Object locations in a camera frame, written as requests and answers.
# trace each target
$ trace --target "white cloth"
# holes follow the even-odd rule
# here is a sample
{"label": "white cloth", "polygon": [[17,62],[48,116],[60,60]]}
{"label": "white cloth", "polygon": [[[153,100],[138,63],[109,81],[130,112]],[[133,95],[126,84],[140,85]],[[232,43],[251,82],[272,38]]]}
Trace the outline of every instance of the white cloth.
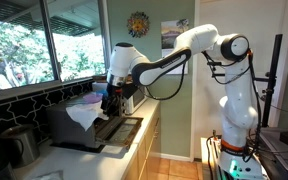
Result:
{"label": "white cloth", "polygon": [[80,123],[85,131],[87,131],[97,117],[108,120],[108,117],[103,114],[101,104],[102,101],[94,104],[77,104],[67,107],[66,112],[73,121]]}

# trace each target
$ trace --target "window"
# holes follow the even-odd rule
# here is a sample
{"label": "window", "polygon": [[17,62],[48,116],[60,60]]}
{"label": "window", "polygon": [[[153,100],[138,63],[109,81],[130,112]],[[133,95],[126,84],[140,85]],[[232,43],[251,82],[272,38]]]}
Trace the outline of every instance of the window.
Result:
{"label": "window", "polygon": [[104,73],[99,6],[97,0],[0,0],[0,92]]}

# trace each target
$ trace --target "white countertop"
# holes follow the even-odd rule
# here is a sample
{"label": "white countertop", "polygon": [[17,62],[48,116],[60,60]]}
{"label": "white countertop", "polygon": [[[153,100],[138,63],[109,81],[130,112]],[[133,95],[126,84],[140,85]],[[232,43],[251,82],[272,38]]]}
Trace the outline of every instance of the white countertop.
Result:
{"label": "white countertop", "polygon": [[143,140],[152,115],[159,101],[148,99],[132,117],[144,118],[130,149],[105,146],[101,153],[89,153],[72,149],[52,147],[51,140],[40,145],[40,157],[33,163],[14,169],[18,180],[62,171],[64,180],[120,180],[124,179],[129,162]]}

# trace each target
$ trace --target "white wall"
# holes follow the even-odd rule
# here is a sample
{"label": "white wall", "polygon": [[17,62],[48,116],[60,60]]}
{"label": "white wall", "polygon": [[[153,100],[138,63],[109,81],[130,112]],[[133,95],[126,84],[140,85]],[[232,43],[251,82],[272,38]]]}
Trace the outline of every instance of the white wall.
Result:
{"label": "white wall", "polygon": [[[281,33],[286,0],[217,0],[201,1],[199,23],[214,24],[221,35],[244,34],[254,52],[257,77],[270,70],[275,35]],[[200,137],[209,137],[212,130],[221,134],[218,101],[225,96],[223,85],[211,78],[211,72],[201,55],[198,57],[195,110],[194,157],[201,158]],[[258,84],[266,89],[267,84]]]}

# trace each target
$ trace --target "sun wall decoration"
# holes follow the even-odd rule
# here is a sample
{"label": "sun wall decoration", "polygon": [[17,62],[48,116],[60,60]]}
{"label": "sun wall decoration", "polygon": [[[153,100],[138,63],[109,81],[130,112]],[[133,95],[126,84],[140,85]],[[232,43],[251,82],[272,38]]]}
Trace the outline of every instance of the sun wall decoration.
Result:
{"label": "sun wall decoration", "polygon": [[150,28],[150,21],[144,12],[135,12],[127,20],[128,33],[135,38],[145,36]]}

